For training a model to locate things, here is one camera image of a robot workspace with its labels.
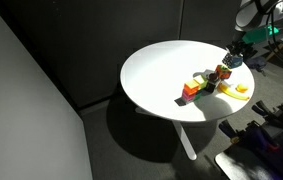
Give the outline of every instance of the table leg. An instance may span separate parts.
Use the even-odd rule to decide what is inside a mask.
[[[181,123],[177,122],[177,121],[172,121],[172,122],[173,122],[175,130],[178,133],[178,136],[181,140],[181,143],[182,143],[184,150],[187,153],[188,157],[191,160],[195,160],[197,158],[197,154],[195,153],[195,151],[194,151],[194,149],[193,149],[193,147],[190,143],[190,140],[189,140],[187,134],[185,133]]]

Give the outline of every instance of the yellow object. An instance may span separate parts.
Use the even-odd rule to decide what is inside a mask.
[[[207,86],[208,80],[202,75],[198,75],[193,78],[197,83],[199,83],[199,90],[204,89]]]
[[[183,90],[186,91],[187,95],[195,94],[199,89],[199,83],[196,82],[194,79],[188,81],[184,84]]]
[[[239,93],[237,93],[235,91],[231,91],[231,89],[228,86],[226,86],[226,85],[224,85],[222,83],[219,84],[218,88],[220,89],[220,91],[222,91],[225,94],[227,94],[227,95],[229,95],[231,97],[234,97],[236,99],[240,99],[240,100],[248,100],[248,99],[250,99],[249,96],[245,96],[245,95],[239,94]]]
[[[236,144],[236,143],[238,143],[239,141],[240,141],[240,138],[239,138],[239,137],[233,137],[233,138],[230,139],[230,142],[231,142],[232,144]]]
[[[241,93],[246,92],[248,89],[249,89],[249,87],[245,84],[238,84],[238,86],[236,88],[236,90],[241,92]]]

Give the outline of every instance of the stacked blocks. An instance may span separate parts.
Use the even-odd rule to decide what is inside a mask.
[[[229,79],[232,71],[226,65],[218,65],[215,69],[218,78],[221,80]]]
[[[204,88],[204,90],[209,93],[213,93],[214,89],[218,86],[221,80],[219,79],[217,72],[209,74],[207,78],[208,78],[208,83],[207,86]]]
[[[202,75],[196,76],[191,81],[186,82],[182,91],[182,100],[186,104],[198,100],[207,82]]]

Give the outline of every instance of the white table base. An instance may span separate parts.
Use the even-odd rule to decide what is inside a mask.
[[[151,116],[155,116],[149,112],[147,112],[146,110],[140,108],[140,107],[136,107],[135,108],[135,112],[140,113],[140,114],[145,114],[145,115],[151,115]],[[187,136],[187,134],[185,133],[182,124],[179,121],[172,121],[175,130],[177,131],[177,134],[179,136],[179,139],[184,147],[185,152],[187,153],[189,159],[191,160],[195,160],[197,158],[197,154],[195,153],[191,142]]]

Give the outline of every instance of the white panel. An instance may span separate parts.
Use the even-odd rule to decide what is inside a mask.
[[[0,17],[0,180],[91,180],[83,122]]]

